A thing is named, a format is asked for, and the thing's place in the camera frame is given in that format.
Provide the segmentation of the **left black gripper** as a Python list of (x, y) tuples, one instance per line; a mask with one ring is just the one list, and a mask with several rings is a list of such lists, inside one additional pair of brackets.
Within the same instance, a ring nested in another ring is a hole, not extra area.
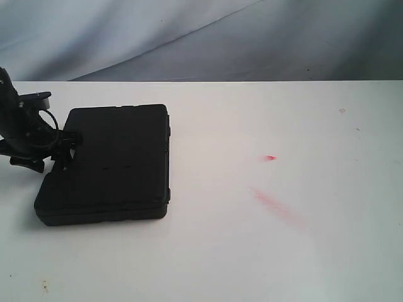
[(69, 164), (71, 151), (83, 143), (76, 131), (59, 130), (57, 120), (49, 109), (21, 109), (19, 96), (1, 98), (1, 155), (10, 157), (9, 163), (43, 173), (42, 159), (56, 147), (56, 160)]

